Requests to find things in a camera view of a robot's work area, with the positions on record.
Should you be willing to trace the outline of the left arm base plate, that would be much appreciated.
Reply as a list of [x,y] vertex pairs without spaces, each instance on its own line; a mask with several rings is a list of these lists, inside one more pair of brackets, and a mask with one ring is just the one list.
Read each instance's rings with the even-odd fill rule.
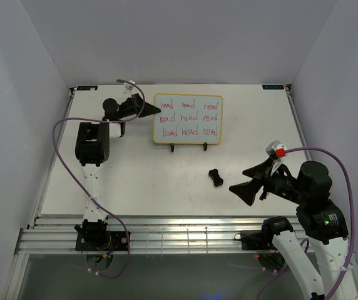
[[104,234],[83,235],[78,233],[76,238],[75,251],[91,252],[112,249],[116,251],[128,250],[128,238],[124,231],[106,231]]

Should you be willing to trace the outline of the left blue corner label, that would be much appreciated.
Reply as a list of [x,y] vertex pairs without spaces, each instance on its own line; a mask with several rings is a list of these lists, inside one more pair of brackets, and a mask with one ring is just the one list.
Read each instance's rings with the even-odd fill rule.
[[77,86],[77,91],[96,91],[98,86]]

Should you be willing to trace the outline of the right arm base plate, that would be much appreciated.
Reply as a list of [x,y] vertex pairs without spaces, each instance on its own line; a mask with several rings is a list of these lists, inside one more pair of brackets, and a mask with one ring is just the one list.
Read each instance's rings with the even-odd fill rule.
[[269,244],[262,232],[240,231],[233,237],[234,241],[241,243],[242,250],[277,250],[273,244]]

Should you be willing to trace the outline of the blue corner label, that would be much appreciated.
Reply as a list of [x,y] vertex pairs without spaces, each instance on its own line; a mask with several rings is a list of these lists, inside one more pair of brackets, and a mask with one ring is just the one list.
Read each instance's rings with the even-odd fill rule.
[[96,91],[98,86],[77,86],[77,91]]
[[263,84],[262,85],[263,90],[284,90],[284,86],[281,84]]

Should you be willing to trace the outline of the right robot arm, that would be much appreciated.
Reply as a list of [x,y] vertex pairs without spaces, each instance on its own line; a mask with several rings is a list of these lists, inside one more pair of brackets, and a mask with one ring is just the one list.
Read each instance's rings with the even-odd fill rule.
[[297,236],[284,216],[266,219],[260,232],[241,232],[243,249],[277,250],[293,272],[304,299],[355,299],[358,297],[352,274],[343,265],[348,250],[349,232],[341,210],[330,200],[332,180],[328,169],[315,161],[304,162],[297,177],[286,165],[274,168],[274,161],[246,169],[249,182],[229,187],[230,192],[251,206],[256,194],[268,194],[297,205],[297,219],[313,247],[316,269],[297,242]]

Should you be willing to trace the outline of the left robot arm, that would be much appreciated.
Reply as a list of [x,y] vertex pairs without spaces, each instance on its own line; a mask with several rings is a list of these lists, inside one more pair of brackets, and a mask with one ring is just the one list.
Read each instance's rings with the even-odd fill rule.
[[110,141],[125,134],[126,123],[123,118],[152,116],[161,109],[147,103],[139,94],[134,94],[121,104],[108,98],[103,102],[105,115],[102,122],[81,122],[75,145],[75,156],[83,173],[84,187],[90,193],[85,201],[82,225],[74,228],[78,232],[76,249],[84,251],[110,250],[113,246],[108,230],[108,214],[100,207],[103,199],[103,163],[110,156]]

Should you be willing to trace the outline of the right blue corner label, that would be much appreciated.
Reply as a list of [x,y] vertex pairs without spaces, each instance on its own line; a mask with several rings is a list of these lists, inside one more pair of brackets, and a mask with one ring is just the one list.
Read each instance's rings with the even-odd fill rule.
[[281,84],[263,84],[262,85],[263,90],[284,90],[284,86]]

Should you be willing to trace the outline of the yellow framed whiteboard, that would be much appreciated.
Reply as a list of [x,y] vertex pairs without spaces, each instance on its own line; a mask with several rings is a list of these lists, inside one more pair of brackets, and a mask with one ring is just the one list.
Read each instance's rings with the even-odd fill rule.
[[157,93],[153,104],[156,144],[211,144],[222,138],[223,98],[219,95]]

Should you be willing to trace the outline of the black bone-shaped eraser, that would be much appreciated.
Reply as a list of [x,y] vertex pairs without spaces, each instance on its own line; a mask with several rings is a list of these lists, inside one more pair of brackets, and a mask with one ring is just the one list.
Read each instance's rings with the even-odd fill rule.
[[220,177],[218,169],[209,170],[208,176],[212,179],[213,185],[215,187],[220,187],[223,185],[223,179]]

